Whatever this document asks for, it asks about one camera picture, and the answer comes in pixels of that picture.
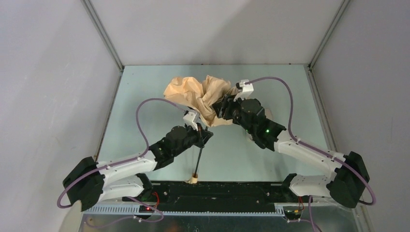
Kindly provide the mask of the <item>beige umbrella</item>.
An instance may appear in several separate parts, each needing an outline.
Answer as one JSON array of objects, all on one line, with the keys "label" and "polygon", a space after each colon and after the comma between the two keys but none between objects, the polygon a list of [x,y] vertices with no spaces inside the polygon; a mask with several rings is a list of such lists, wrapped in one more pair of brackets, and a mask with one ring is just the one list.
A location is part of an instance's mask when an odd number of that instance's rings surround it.
[{"label": "beige umbrella", "polygon": [[177,104],[189,107],[189,110],[197,111],[199,119],[208,126],[216,127],[231,125],[233,121],[217,118],[212,104],[223,95],[235,95],[238,89],[231,86],[229,81],[208,75],[199,82],[194,77],[174,77],[166,87],[164,98]]}]

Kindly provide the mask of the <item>beige umbrella sleeve cover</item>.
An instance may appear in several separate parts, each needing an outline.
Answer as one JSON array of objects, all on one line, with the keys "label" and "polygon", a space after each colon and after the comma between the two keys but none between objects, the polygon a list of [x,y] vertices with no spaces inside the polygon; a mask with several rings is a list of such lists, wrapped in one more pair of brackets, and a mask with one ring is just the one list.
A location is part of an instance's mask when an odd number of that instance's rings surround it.
[{"label": "beige umbrella sleeve cover", "polygon": [[270,109],[265,108],[264,109],[265,117],[269,120],[273,120],[273,115]]}]

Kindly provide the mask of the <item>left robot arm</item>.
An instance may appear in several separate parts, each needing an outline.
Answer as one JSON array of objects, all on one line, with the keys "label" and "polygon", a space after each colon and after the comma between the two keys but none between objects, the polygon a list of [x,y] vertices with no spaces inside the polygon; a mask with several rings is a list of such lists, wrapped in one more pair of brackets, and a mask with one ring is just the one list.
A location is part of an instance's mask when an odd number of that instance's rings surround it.
[{"label": "left robot arm", "polygon": [[175,126],[141,153],[105,162],[85,157],[63,180],[63,195],[71,205],[79,201],[82,211],[106,200],[149,197],[153,186],[148,172],[168,166],[192,146],[204,147],[213,135],[202,128]]}]

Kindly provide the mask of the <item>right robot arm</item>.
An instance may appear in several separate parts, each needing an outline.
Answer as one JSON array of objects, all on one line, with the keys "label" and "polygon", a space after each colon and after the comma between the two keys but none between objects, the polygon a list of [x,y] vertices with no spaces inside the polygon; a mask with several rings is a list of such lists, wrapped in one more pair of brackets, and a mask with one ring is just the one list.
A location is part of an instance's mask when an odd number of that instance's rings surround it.
[{"label": "right robot arm", "polygon": [[340,205],[355,208],[369,182],[363,158],[356,152],[345,155],[320,150],[291,136],[290,130],[270,120],[257,99],[236,100],[225,95],[212,104],[216,116],[241,126],[262,149],[288,155],[318,168],[322,175],[289,174],[282,183],[296,196],[332,198]]}]

